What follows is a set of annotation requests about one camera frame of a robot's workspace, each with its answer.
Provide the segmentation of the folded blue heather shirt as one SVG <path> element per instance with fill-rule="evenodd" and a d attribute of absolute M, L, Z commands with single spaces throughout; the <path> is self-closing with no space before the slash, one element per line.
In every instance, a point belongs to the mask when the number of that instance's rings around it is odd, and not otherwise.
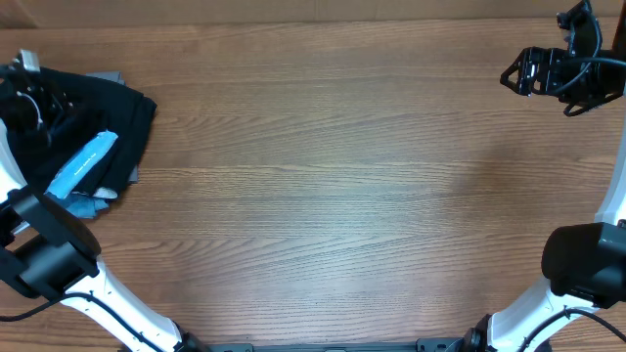
<path fill-rule="evenodd" d="M 69 213 L 81 219 L 94 219 L 98 213 L 109 208 L 103 198 L 93 198 L 84 195 L 70 194 L 59 200 Z"/>

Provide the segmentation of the black t-shirt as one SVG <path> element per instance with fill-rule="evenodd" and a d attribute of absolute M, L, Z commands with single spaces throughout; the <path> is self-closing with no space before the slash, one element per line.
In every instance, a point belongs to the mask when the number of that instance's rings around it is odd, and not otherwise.
<path fill-rule="evenodd" d="M 53 134 L 50 146 L 36 137 L 7 132 L 10 151 L 27 184 L 46 191 L 58 171 L 98 133 L 98 113 L 90 105 L 73 107 L 62 127 Z"/>

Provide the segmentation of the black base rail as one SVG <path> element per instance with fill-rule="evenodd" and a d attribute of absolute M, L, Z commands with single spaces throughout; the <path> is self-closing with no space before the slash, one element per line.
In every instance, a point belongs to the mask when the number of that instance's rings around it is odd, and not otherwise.
<path fill-rule="evenodd" d="M 250 343 L 207 344 L 208 352 L 462 352 L 487 351 L 463 337 L 419 338 L 415 342 L 368 342 L 347 344 L 292 344 L 260 346 Z"/>

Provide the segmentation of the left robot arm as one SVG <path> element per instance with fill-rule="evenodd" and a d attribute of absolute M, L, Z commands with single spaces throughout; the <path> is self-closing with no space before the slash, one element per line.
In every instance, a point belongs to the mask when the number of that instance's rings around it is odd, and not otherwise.
<path fill-rule="evenodd" d="M 85 225 L 127 189 L 156 110 L 119 80 L 2 66 L 1 278 L 87 315 L 131 351 L 201 351 L 114 276 Z"/>

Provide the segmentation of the folded white grey garment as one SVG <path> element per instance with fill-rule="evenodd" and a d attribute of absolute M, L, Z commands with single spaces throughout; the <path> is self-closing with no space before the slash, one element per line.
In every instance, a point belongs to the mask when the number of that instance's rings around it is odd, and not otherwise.
<path fill-rule="evenodd" d="M 118 193 L 110 188 L 105 188 L 105 187 L 101 187 L 98 188 L 94 194 L 93 194 L 94 198 L 103 198 L 103 199 L 117 199 L 118 198 Z"/>

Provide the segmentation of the folded black shirt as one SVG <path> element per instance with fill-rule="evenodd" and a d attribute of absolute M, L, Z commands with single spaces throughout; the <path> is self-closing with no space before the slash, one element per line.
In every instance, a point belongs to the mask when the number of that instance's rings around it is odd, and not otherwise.
<path fill-rule="evenodd" d="M 117 136 L 111 149 L 88 171 L 74 190 L 93 196 L 108 190 L 116 197 L 128 185 L 149 140 L 157 104 L 143 93 L 106 79 L 42 69 L 42 77 L 66 94 L 74 104 L 51 133 L 51 144 L 35 162 L 29 182 L 45 189 L 77 150 L 97 133 Z"/>

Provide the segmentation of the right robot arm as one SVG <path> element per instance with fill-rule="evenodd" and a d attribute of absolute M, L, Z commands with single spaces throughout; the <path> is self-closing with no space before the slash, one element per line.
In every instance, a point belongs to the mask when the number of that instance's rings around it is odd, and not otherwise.
<path fill-rule="evenodd" d="M 557 15 L 565 48 L 523 49 L 501 75 L 521 96 L 550 96 L 579 116 L 625 95 L 625 24 L 610 49 L 590 2 Z M 597 313 L 625 299 L 625 150 L 617 159 L 604 201 L 592 222 L 564 226 L 549 236 L 542 275 L 514 303 L 484 316 L 462 337 L 423 338 L 419 351 L 549 351 L 551 337 L 580 317 L 624 333 Z"/>

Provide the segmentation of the folded light blue printed shirt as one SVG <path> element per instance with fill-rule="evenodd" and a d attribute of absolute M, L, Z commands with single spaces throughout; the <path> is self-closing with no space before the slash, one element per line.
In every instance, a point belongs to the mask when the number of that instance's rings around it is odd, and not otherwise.
<path fill-rule="evenodd" d="M 58 171 L 46 193 L 58 199 L 66 199 L 70 194 L 87 196 L 87 193 L 76 191 L 75 188 L 106 156 L 117 138 L 118 136 L 109 130 L 99 132 Z"/>

